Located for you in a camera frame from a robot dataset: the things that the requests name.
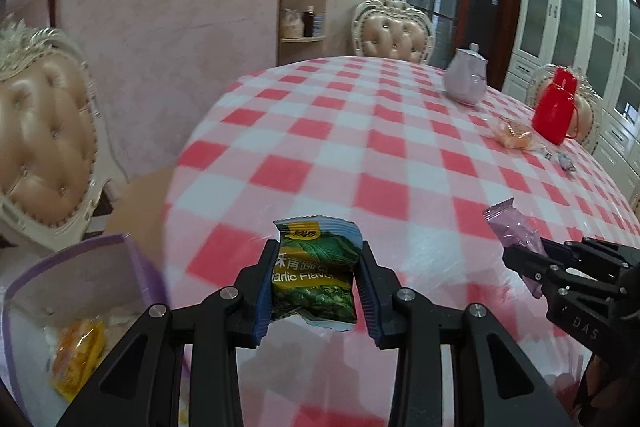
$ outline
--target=red and white tablecloth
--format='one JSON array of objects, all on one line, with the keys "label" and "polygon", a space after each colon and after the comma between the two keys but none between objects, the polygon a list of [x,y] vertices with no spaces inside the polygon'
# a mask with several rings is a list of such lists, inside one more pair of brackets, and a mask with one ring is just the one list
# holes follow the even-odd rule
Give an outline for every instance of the red and white tablecloth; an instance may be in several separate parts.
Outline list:
[{"label": "red and white tablecloth", "polygon": [[[530,121],[531,110],[493,89],[479,108],[463,107],[444,96],[442,71],[396,60],[320,58],[242,77],[196,127],[175,172],[165,231],[172,305],[232,283],[277,237],[274,219],[343,217],[403,285],[441,305],[487,304],[550,383],[571,385],[586,350],[503,266],[482,211],[513,197],[555,241],[640,246],[640,227],[575,142],[562,145],[577,166],[567,174],[498,145],[486,123],[496,115]],[[279,321],[257,350],[239,350],[238,366],[248,427],[386,425],[396,352],[377,350],[364,320],[350,333]]]}]

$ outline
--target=red pitcher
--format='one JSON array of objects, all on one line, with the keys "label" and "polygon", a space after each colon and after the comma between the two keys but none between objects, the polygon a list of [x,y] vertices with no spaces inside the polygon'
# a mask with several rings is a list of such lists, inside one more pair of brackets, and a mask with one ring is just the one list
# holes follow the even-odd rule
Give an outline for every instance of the red pitcher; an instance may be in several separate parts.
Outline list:
[{"label": "red pitcher", "polygon": [[567,131],[574,110],[577,111],[574,100],[576,86],[577,79],[571,71],[558,68],[554,81],[546,87],[533,113],[531,126],[554,145],[560,145],[564,138],[575,138],[567,136]]}]

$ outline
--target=storage box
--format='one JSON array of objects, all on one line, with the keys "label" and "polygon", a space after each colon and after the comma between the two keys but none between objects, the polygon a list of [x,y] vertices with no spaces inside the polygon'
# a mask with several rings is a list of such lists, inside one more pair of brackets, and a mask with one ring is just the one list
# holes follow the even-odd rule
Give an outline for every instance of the storage box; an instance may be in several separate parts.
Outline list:
[{"label": "storage box", "polygon": [[54,427],[68,403],[50,385],[45,327],[124,307],[141,314],[166,302],[158,270],[129,235],[102,235],[53,254],[6,290],[2,336],[15,400],[34,427]]}]

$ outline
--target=brown bottle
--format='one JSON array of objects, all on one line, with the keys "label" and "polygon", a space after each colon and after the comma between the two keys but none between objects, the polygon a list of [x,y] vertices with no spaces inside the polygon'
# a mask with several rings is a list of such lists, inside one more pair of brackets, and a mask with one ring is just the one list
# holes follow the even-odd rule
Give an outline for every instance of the brown bottle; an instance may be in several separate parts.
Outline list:
[{"label": "brown bottle", "polygon": [[307,6],[306,10],[302,13],[302,23],[305,25],[305,37],[314,36],[314,7]]}]

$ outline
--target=metal screw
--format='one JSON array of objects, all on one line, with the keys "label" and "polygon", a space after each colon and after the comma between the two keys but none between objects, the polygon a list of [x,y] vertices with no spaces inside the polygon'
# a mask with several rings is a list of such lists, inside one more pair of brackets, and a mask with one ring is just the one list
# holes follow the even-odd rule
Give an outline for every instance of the metal screw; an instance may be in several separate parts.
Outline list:
[{"label": "metal screw", "polygon": [[480,319],[486,315],[486,308],[482,304],[473,303],[469,306],[469,313]]},{"label": "metal screw", "polygon": [[220,290],[220,296],[225,300],[235,299],[239,293],[238,288],[235,286],[225,286]]},{"label": "metal screw", "polygon": [[149,315],[155,319],[162,317],[166,313],[166,306],[164,304],[154,304],[149,308]]},{"label": "metal screw", "polygon": [[400,288],[396,295],[401,301],[412,301],[415,299],[415,292],[411,288]]}]

